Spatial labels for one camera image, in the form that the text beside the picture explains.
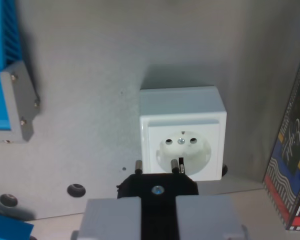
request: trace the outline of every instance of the mounting hole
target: mounting hole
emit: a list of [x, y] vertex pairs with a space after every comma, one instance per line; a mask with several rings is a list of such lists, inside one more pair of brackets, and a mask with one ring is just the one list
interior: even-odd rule
[[222, 165], [222, 177], [223, 177], [224, 175], [226, 175], [227, 172], [228, 172], [228, 166], [225, 165], [225, 164], [223, 164], [223, 165]]
[[74, 198], [81, 198], [86, 194], [86, 189], [84, 186], [80, 184], [71, 184], [68, 186], [67, 190], [68, 194]]
[[190, 139], [190, 143], [191, 143], [191, 144], [195, 144], [196, 142], [197, 142], [197, 139], [196, 139], [196, 138], [193, 137], [193, 138]]
[[167, 140], [165, 140], [165, 144], [167, 144], [167, 145], [171, 145], [171, 144], [172, 144], [172, 140], [171, 140], [171, 139], [167, 139]]
[[18, 199], [11, 194], [2, 194], [0, 196], [0, 203], [8, 208], [13, 208], [18, 205]]

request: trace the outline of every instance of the white plastic box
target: white plastic box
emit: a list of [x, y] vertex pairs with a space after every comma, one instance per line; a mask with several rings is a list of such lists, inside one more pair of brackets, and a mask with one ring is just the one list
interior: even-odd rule
[[227, 112], [214, 86], [140, 91], [143, 172], [171, 173], [183, 158], [194, 181], [220, 180]]

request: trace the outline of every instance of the patterned box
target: patterned box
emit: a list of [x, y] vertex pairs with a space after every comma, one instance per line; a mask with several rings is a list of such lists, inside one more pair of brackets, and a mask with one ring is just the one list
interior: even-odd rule
[[300, 231], [300, 67], [263, 184], [285, 228]]

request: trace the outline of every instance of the gray metal bracket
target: gray metal bracket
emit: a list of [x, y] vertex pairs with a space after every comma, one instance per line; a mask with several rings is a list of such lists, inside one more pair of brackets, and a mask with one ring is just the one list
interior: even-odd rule
[[34, 133], [32, 121], [39, 113], [39, 100], [23, 61], [0, 72], [10, 130], [0, 130], [0, 143], [24, 143]]

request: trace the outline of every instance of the blue object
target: blue object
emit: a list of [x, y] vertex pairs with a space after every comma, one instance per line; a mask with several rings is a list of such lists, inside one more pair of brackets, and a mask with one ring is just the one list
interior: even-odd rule
[[[14, 0], [0, 0], [0, 72], [22, 60]], [[0, 82], [0, 130], [10, 130], [8, 111]]]
[[34, 226], [0, 215], [0, 240], [29, 240]]

